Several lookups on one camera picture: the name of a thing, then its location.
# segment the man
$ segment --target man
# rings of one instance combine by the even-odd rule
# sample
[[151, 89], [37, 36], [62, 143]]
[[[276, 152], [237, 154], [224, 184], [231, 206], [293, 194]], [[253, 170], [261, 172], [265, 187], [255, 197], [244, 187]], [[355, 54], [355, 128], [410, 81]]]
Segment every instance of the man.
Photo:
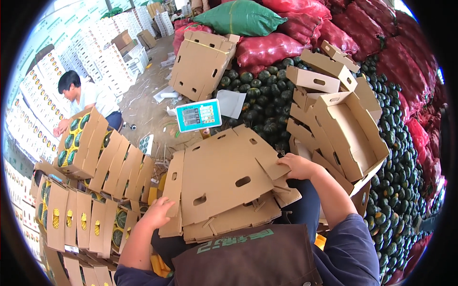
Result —
[[[113, 98], [109, 98], [95, 83], [81, 82], [79, 75], [70, 70], [64, 73], [58, 84], [59, 93], [70, 100], [70, 116], [73, 116], [86, 108], [94, 107], [105, 117], [108, 125], [115, 130], [122, 124], [121, 111]], [[67, 130], [69, 119], [62, 119], [59, 126], [54, 128], [55, 137], [59, 137]]]
[[[158, 238], [157, 229], [170, 221], [165, 215], [176, 203], [159, 198], [124, 246], [114, 276], [116, 285], [379, 286], [380, 266], [371, 235], [345, 190], [325, 168], [300, 156], [288, 153], [277, 164], [290, 167], [288, 184], [302, 194], [286, 210], [293, 212], [289, 217], [293, 224], [245, 228], [166, 257], [186, 244], [182, 237], [168, 237], [181, 239], [181, 244], [169, 245], [169, 250], [164, 250], [166, 243], [158, 243], [168, 239]], [[331, 229], [324, 251], [312, 244], [320, 202]], [[151, 271], [151, 237], [154, 250], [174, 270], [173, 277], [162, 278]]]
[[179, 20], [184, 18], [185, 16], [181, 14], [181, 10], [178, 10], [175, 14], [172, 15], [170, 21], [174, 22], [175, 20]]

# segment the person's left hand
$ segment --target person's left hand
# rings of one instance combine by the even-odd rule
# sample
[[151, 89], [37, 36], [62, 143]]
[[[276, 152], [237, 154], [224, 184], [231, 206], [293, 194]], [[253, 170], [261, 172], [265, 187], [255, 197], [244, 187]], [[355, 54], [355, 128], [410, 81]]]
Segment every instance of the person's left hand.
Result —
[[139, 223], [143, 223], [146, 227], [149, 227], [154, 231], [169, 222], [170, 218], [166, 217], [165, 214], [169, 208], [175, 204], [175, 202], [168, 200], [169, 198], [167, 197], [160, 197], [159, 199], [154, 200], [146, 213], [140, 219]]

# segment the digital scale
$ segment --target digital scale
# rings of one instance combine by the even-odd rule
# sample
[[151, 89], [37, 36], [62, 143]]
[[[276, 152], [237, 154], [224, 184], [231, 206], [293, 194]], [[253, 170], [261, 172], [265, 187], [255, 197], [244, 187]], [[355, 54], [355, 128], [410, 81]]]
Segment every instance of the digital scale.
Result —
[[177, 106], [176, 113], [181, 133], [222, 124], [219, 101], [216, 98]]

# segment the hand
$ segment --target hand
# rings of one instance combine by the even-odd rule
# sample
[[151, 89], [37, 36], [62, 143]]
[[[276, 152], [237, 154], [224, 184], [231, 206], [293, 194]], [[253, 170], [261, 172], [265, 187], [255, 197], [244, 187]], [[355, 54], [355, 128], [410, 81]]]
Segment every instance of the hand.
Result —
[[287, 174], [288, 178], [298, 180], [310, 180], [320, 168], [320, 165], [292, 153], [287, 153], [285, 157], [278, 159], [277, 164], [288, 165], [291, 169]]
[[67, 130], [68, 124], [69, 124], [69, 120], [68, 119], [62, 119], [59, 122], [59, 125], [56, 128], [54, 128], [54, 130], [53, 130], [54, 137], [61, 136], [62, 133], [64, 133], [64, 131]]
[[157, 200], [154, 200], [149, 209], [140, 219], [139, 223], [142, 222], [151, 230], [158, 229], [170, 221], [169, 217], [166, 217], [165, 214], [171, 208], [175, 202], [168, 201], [167, 197], [160, 197]]

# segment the blue shirt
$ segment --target blue shirt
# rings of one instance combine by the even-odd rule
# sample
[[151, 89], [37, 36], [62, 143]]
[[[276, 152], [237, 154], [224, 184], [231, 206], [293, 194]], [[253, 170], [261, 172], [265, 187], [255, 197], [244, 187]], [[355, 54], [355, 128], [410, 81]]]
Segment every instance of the blue shirt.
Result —
[[[360, 215], [350, 214], [328, 234], [324, 251], [312, 245], [316, 268], [324, 286], [379, 286], [375, 247]], [[117, 286], [172, 286], [173, 277], [162, 278], [153, 271], [118, 266]]]

